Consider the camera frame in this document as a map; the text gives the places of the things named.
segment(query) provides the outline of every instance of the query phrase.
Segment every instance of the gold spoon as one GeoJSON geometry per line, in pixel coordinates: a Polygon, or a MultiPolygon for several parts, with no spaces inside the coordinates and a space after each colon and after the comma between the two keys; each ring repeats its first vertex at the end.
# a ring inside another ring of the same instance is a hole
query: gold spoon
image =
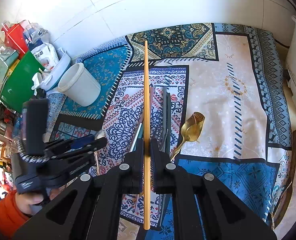
{"type": "Polygon", "coordinates": [[[180,152],[180,149],[185,142],[197,141],[197,139],[201,134],[204,121],[205,121],[205,117],[202,113],[194,112],[193,115],[183,124],[183,126],[180,129],[180,133],[181,133],[181,136],[183,137],[183,140],[175,150],[173,156],[170,158],[171,161],[180,152]]]}

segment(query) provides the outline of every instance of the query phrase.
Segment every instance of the spoon handle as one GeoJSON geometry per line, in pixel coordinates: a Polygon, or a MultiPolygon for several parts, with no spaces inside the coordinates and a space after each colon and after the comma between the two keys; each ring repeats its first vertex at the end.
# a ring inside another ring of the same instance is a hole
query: spoon handle
{"type": "Polygon", "coordinates": [[[172,160],[176,157],[176,155],[179,153],[181,147],[184,145],[185,142],[186,142],[186,141],[183,140],[183,141],[181,142],[181,144],[179,144],[179,146],[178,146],[177,149],[175,150],[173,156],[170,158],[170,161],[172,161],[172,160]]]}

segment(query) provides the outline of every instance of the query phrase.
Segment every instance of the green basin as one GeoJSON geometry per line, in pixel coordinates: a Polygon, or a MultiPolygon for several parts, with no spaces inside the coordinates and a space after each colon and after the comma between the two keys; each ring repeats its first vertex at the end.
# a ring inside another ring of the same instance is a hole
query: green basin
{"type": "Polygon", "coordinates": [[[6,107],[21,113],[22,104],[30,100],[34,93],[31,89],[32,77],[39,68],[44,70],[44,67],[28,51],[1,87],[0,100],[6,107]]]}

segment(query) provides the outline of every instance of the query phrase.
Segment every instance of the red container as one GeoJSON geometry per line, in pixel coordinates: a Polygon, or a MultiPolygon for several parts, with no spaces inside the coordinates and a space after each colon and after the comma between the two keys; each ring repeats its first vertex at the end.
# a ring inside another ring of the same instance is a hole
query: red container
{"type": "Polygon", "coordinates": [[[16,23],[9,28],[10,24],[7,21],[2,23],[1,31],[4,32],[4,44],[7,47],[17,49],[19,51],[18,59],[21,59],[28,51],[28,47],[23,39],[23,27],[16,23]]]}

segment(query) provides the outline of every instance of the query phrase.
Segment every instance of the wooden board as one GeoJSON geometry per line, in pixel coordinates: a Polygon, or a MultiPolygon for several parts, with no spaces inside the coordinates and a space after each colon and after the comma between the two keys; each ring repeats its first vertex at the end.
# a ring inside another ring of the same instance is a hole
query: wooden board
{"type": "Polygon", "coordinates": [[[284,203],[280,206],[280,213],[275,218],[275,226],[278,225],[274,230],[277,239],[282,239],[296,221],[296,130],[293,132],[292,148],[291,167],[286,184],[289,185],[292,181],[292,185],[285,192],[284,203]]]}
{"type": "Polygon", "coordinates": [[[149,100],[149,71],[148,43],[145,41],[144,57],[144,229],[150,229],[150,100],[149,100]]]}

